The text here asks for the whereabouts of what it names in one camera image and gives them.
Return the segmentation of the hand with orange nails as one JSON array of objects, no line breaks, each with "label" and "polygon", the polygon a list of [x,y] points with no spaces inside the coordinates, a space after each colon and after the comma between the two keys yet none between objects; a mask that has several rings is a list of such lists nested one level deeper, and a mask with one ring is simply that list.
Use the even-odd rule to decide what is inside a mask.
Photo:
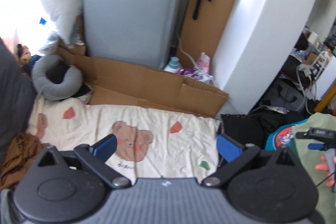
[{"label": "hand with orange nails", "polygon": [[335,156],[324,154],[319,159],[320,162],[315,165],[314,169],[325,172],[326,176],[315,187],[318,188],[322,184],[325,184],[325,186],[335,193]]}]

